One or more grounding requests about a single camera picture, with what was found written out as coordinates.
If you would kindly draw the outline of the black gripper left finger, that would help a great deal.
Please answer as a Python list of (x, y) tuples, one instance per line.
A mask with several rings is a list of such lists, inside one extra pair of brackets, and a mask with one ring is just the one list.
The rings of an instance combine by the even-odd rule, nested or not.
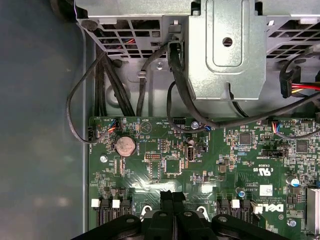
[(92, 230), (75, 240), (170, 240), (174, 228), (174, 203), (171, 191), (160, 193), (160, 209), (151, 210), (144, 219), (132, 214), (122, 215)]

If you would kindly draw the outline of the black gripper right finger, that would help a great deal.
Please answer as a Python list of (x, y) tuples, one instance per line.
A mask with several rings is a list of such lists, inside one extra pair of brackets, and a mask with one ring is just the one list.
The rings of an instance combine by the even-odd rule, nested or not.
[(286, 237), (245, 220), (219, 214), (209, 222), (196, 212), (186, 210), (182, 192), (173, 193), (178, 229), (185, 240), (285, 240)]

